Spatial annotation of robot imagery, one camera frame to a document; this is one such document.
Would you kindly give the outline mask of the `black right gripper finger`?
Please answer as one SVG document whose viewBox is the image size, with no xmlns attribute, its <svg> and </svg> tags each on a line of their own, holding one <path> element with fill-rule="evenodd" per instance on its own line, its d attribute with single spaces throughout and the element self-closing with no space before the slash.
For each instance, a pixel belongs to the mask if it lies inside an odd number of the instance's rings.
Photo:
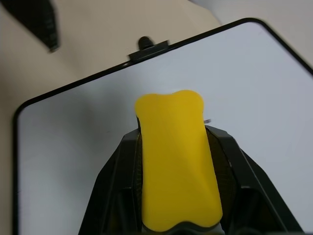
<svg viewBox="0 0 313 235">
<path fill-rule="evenodd" d="M 206 127 L 227 235 L 303 230 L 265 171 L 226 131 Z"/>
<path fill-rule="evenodd" d="M 140 234 L 141 190 L 141 133 L 134 130 L 124 135 L 99 172 L 79 234 Z"/>
</svg>

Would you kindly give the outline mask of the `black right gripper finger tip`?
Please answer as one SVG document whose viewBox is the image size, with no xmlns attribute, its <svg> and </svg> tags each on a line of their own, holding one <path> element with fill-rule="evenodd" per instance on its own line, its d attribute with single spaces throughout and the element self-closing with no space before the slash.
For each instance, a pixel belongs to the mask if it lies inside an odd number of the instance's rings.
<svg viewBox="0 0 313 235">
<path fill-rule="evenodd" d="M 50 52 L 59 48 L 56 14 L 50 0 L 5 0 L 4 8 Z"/>
</svg>

